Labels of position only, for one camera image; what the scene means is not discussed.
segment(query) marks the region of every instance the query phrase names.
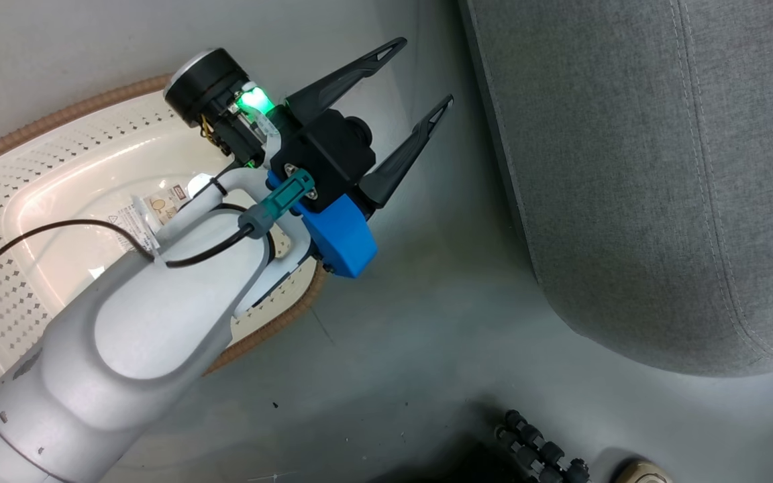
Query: blue mount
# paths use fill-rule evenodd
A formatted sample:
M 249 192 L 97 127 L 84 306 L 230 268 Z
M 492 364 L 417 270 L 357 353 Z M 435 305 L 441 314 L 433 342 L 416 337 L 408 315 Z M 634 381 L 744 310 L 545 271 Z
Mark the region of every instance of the blue mount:
M 267 180 L 270 189 L 282 184 L 273 171 L 268 172 Z M 307 210 L 300 202 L 294 210 L 303 216 L 303 223 L 312 235 L 325 267 L 335 275 L 359 277 L 378 253 L 366 218 L 347 195 L 342 195 L 320 213 Z

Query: label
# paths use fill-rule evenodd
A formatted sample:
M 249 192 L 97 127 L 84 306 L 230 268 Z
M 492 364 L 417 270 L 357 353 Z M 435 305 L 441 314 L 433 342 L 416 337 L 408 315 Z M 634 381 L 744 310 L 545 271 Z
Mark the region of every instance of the label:
M 180 184 L 169 189 L 159 190 L 152 195 L 141 199 L 134 197 L 134 204 L 125 206 L 107 217 L 110 223 L 119 226 L 127 233 L 133 235 L 145 250 L 156 250 L 160 247 L 154 234 L 168 223 L 190 198 Z M 121 248 L 134 251 L 135 248 L 123 237 L 116 233 L 117 242 Z
M 150 213 L 154 215 L 154 220 L 159 223 L 159 226 L 152 226 L 151 229 L 156 231 L 160 229 L 160 226 L 168 223 L 187 201 L 190 201 L 190 197 L 187 196 L 187 193 L 180 184 L 142 198 L 142 202 L 150 209 Z

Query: cable connector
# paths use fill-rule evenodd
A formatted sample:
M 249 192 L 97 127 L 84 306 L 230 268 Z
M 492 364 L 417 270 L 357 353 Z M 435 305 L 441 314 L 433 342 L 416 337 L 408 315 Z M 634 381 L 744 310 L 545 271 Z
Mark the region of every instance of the cable connector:
M 261 203 L 252 205 L 237 219 L 240 229 L 252 227 L 249 238 L 267 235 L 273 223 L 315 187 L 315 180 L 305 169 L 297 169 Z

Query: gray floor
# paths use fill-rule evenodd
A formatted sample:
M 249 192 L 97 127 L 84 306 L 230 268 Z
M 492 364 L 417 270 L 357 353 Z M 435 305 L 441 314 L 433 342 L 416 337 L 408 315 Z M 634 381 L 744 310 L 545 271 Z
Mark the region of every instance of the gray floor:
M 52 37 L 33 34 L 43 21 Z M 507 407 L 585 458 L 595 481 L 635 453 L 680 482 L 773 481 L 773 375 L 653 370 L 546 305 L 509 226 L 451 3 L 0 3 L 0 135 L 205 46 L 227 46 L 277 96 L 395 36 L 411 45 L 341 106 L 371 121 L 378 153 L 445 93 L 456 104 L 373 218 L 378 258 L 202 379 L 105 481 L 393 481 L 490 437 L 490 410 Z M 14 91 L 31 96 L 2 94 Z

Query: gray fabric cushion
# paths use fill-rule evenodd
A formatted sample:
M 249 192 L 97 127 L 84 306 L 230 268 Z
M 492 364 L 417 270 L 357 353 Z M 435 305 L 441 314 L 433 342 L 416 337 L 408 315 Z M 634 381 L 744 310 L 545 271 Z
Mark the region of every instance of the gray fabric cushion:
M 537 278 L 667 370 L 773 370 L 773 2 L 466 4 Z

